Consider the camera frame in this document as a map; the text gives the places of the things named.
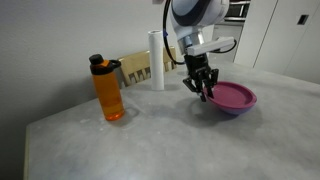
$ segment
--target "paper towel roll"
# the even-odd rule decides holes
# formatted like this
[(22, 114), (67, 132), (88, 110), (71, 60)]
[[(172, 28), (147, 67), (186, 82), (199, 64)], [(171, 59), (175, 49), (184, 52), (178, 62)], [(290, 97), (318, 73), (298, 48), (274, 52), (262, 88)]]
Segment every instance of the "paper towel roll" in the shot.
[(162, 31), (149, 31), (148, 35), (151, 89), (154, 91), (164, 90)]

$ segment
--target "water bottle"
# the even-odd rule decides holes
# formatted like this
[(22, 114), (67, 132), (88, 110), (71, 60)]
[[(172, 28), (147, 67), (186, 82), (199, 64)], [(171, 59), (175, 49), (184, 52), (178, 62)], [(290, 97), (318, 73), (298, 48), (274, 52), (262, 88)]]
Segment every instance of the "water bottle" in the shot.
[(100, 54), (89, 58), (91, 74), (96, 93), (105, 116), (108, 121), (114, 121), (124, 115), (118, 81), (113, 70), (121, 66), (117, 60), (104, 60)]

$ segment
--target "gray countertop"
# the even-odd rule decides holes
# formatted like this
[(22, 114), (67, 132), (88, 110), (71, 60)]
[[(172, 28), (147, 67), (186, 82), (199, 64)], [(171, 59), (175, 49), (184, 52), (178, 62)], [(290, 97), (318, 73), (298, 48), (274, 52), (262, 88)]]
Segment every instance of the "gray countertop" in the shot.
[(185, 67), (121, 90), (125, 116), (104, 120), (97, 99), (28, 126), (30, 180), (318, 180), (320, 86), (213, 62), (219, 80), (258, 98), (232, 116), (181, 82)]

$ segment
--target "pink bowl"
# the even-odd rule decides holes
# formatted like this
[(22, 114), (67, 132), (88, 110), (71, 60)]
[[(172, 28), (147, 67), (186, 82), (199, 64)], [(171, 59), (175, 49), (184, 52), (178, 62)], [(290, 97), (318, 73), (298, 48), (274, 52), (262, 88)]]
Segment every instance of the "pink bowl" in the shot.
[(256, 95), (240, 84), (219, 81), (213, 88), (214, 98), (207, 98), (221, 110), (234, 115), (249, 111), (257, 102)]

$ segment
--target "white wall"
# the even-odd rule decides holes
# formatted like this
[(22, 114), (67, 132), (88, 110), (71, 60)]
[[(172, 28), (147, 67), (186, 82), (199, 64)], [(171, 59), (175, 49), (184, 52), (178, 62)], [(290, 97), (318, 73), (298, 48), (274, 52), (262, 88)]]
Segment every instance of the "white wall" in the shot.
[(28, 123), (95, 97), (90, 55), (148, 48), (147, 31), (162, 25), (164, 4), (153, 2), (0, 2), (0, 179), (21, 179)]

